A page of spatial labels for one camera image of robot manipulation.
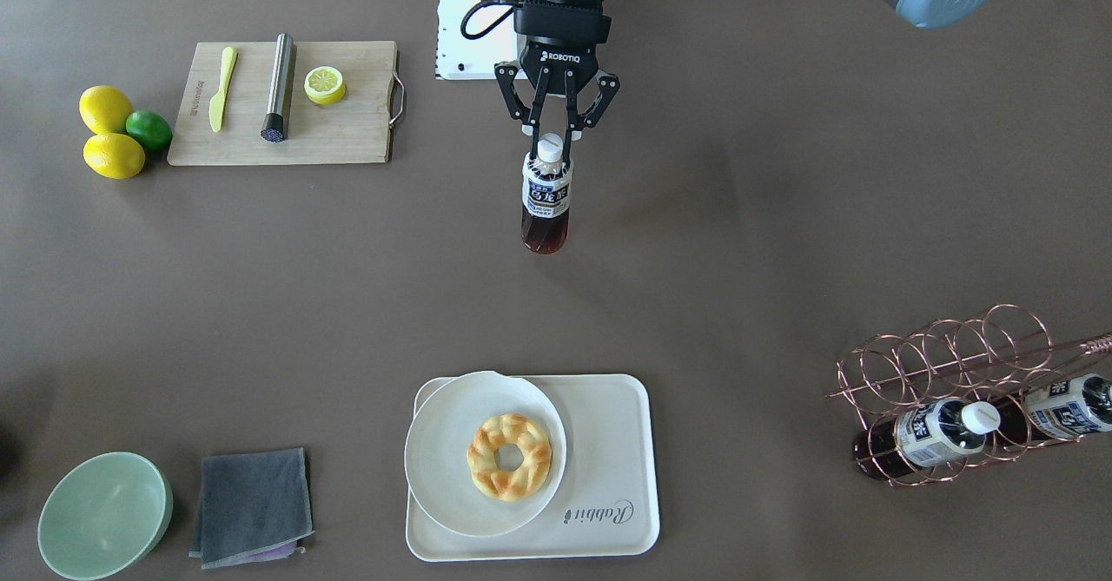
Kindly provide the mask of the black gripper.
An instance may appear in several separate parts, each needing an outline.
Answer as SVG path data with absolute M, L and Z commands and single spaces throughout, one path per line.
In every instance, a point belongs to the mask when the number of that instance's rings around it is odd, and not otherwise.
M 552 82 L 552 67 L 563 70 L 566 98 L 566 130 L 560 149 L 560 165 L 570 177 L 572 144 L 580 138 L 584 129 L 594 129 L 600 117 L 619 91 L 620 80 L 614 73 L 599 71 L 595 47 L 606 43 L 610 18 L 604 14 L 604 0 L 520 0 L 513 8 L 513 30 L 526 38 L 520 66 L 533 86 L 532 107 L 523 104 L 515 90 L 515 77 L 520 67 L 497 63 L 495 77 L 508 114 L 522 122 L 523 130 L 532 137 L 529 157 L 539 157 L 539 124 L 543 105 Z M 579 93 L 589 80 L 597 83 L 597 95 L 587 110 L 579 111 Z

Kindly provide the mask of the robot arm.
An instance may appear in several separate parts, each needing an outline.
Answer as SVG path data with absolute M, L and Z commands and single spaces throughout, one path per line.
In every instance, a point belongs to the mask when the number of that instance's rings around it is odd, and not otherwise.
M 469 29 L 473 16 L 502 6 L 504 20 L 525 39 L 520 55 L 493 68 L 508 114 L 532 137 L 532 158 L 539 158 L 543 107 L 548 98 L 566 102 L 566 125 L 559 163 L 570 161 L 570 145 L 587 129 L 599 125 L 619 79 L 600 70 L 597 48 L 608 40 L 612 20 L 605 0 L 480 0 L 460 20 L 460 33 L 477 38 Z M 883 0 L 919 30 L 940 30 L 961 22 L 987 0 Z

